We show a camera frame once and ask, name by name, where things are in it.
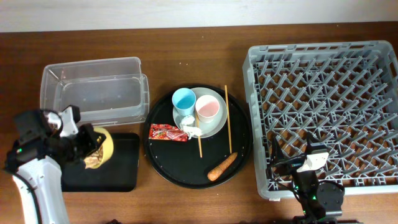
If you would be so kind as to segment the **yellow bowl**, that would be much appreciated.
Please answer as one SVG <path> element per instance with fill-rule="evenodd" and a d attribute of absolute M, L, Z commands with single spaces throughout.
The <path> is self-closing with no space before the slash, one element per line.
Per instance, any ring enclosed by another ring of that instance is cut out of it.
<path fill-rule="evenodd" d="M 114 143 L 110 133 L 106 129 L 100 127 L 95 127 L 94 131 L 104 134 L 106 139 L 96 152 L 84 158 L 85 169 L 99 168 L 112 157 L 114 151 Z"/>

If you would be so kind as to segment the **red strawberry cake wrapper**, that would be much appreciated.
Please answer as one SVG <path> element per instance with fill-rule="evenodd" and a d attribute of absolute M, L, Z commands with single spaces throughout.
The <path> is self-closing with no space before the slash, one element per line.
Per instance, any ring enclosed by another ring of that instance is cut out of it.
<path fill-rule="evenodd" d="M 149 139 L 186 142 L 188 134 L 169 124 L 151 124 Z"/>

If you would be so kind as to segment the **orange carrot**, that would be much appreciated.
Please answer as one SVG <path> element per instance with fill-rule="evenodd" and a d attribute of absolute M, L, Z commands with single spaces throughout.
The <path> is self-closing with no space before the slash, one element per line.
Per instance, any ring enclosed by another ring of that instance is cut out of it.
<path fill-rule="evenodd" d="M 235 161 L 235 159 L 237 158 L 238 153 L 234 152 L 232 153 L 227 159 L 225 159 L 221 164 L 219 164 L 218 166 L 216 166 L 213 170 L 211 170 L 208 175 L 207 178 L 210 181 L 215 181 L 216 179 L 218 179 L 223 172 Z"/>

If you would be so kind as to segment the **white tissue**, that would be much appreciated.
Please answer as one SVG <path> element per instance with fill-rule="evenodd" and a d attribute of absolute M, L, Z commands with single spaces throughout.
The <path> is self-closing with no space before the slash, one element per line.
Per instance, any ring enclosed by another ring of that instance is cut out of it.
<path fill-rule="evenodd" d="M 188 139 L 200 137 L 203 134 L 202 130 L 196 127 L 196 119 L 193 115 L 184 116 L 181 119 L 180 129 L 187 134 Z"/>

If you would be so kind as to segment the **light blue plastic cup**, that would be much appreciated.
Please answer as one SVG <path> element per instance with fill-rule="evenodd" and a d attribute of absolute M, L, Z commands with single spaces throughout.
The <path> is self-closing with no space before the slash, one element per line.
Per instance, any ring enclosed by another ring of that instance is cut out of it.
<path fill-rule="evenodd" d="M 172 104 L 181 116 L 192 115 L 195 109 L 196 94 L 189 88 L 179 88 L 172 95 Z"/>

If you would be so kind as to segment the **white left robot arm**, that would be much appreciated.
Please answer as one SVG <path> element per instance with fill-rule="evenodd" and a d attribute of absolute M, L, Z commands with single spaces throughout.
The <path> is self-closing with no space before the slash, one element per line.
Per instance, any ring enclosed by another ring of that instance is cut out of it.
<path fill-rule="evenodd" d="M 4 170 L 12 175 L 26 223 L 68 223 L 62 195 L 62 166 L 84 161 L 97 169 L 113 155 L 110 133 L 92 124 L 77 125 L 80 109 L 37 109 L 14 117 L 19 138 L 7 153 Z"/>

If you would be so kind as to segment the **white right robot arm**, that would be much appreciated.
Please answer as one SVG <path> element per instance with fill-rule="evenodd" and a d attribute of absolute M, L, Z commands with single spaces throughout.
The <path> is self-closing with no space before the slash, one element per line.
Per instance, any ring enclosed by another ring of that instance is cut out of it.
<path fill-rule="evenodd" d="M 301 204 L 303 215 L 294 223 L 336 223 L 342 216 L 345 188 L 330 180 L 319 180 L 316 171 L 328 159 L 327 146 L 309 136 L 305 152 L 287 157 L 278 140 L 272 138 L 271 161 L 267 173 L 271 181 L 293 193 Z"/>

